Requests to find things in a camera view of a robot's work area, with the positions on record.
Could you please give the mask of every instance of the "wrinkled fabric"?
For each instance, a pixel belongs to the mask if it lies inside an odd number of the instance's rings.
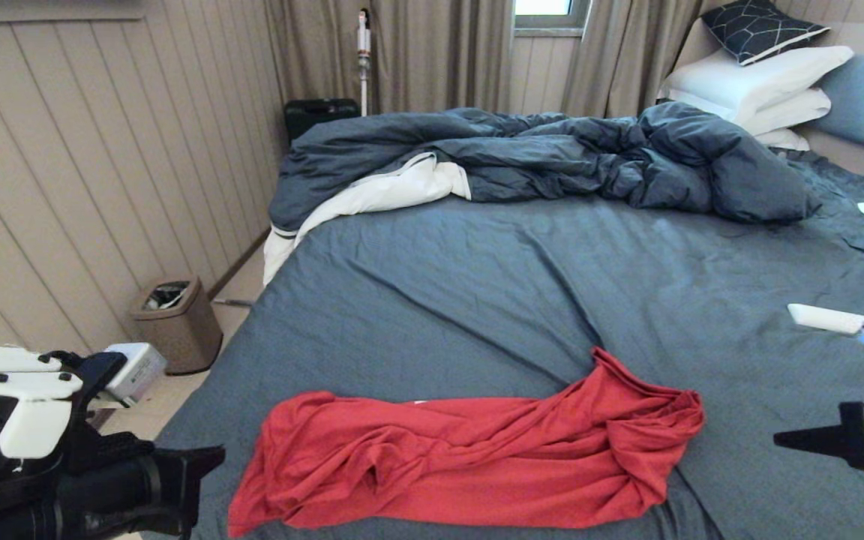
[[[279,403],[229,507],[229,534],[370,516],[592,527],[641,516],[705,419],[699,395],[596,369],[544,400],[387,403],[308,392]]]
[[[637,209],[715,212],[744,223],[794,222],[818,206],[802,176],[741,127],[669,102],[637,118],[453,109],[312,127],[282,164],[271,222],[294,233],[353,182],[422,152],[463,167],[480,203],[598,194]]]

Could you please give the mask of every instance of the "trash can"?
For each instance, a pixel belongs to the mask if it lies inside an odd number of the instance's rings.
[[[165,356],[168,375],[205,371],[219,355],[222,329],[196,276],[157,281],[142,291],[130,315],[142,338]]]

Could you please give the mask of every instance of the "window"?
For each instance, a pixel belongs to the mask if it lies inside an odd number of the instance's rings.
[[[582,35],[590,4],[590,0],[515,0],[515,28],[571,29],[570,35]]]

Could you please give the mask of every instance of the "window frame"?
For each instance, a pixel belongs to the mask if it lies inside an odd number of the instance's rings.
[[[593,0],[572,0],[567,15],[515,15],[515,30],[582,29]]]

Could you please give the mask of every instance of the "baseboard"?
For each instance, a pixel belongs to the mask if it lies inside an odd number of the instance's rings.
[[[249,246],[249,249],[246,250],[246,253],[243,253],[242,256],[240,256],[239,259],[236,260],[229,267],[229,270],[226,270],[226,273],[222,274],[222,276],[219,277],[219,280],[215,281],[214,286],[212,286],[208,290],[209,300],[215,298],[215,296],[219,294],[219,291],[221,291],[223,287],[229,284],[229,281],[233,279],[233,276],[242,268],[246,261],[249,260],[249,257],[253,256],[255,250],[262,247],[262,244],[265,243],[266,236],[269,235],[271,230],[272,228],[263,230],[261,235],[259,235],[258,238],[255,238],[255,242],[251,243],[251,246]]]

